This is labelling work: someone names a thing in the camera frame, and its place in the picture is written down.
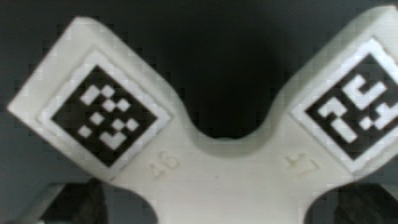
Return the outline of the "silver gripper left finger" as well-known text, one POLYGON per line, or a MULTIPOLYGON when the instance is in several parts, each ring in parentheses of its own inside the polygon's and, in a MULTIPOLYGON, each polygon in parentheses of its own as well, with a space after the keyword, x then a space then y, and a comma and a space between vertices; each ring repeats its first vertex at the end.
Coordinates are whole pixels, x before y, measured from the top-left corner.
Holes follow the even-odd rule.
POLYGON ((109 224, 102 182, 51 184, 17 224, 109 224))

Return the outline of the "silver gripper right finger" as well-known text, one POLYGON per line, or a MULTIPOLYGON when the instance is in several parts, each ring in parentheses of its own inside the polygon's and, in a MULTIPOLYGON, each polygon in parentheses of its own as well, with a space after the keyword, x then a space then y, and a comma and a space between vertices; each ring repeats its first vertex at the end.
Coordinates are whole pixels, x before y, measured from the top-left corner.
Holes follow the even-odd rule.
POLYGON ((310 224, 398 224, 398 185, 354 183, 315 200, 310 224))

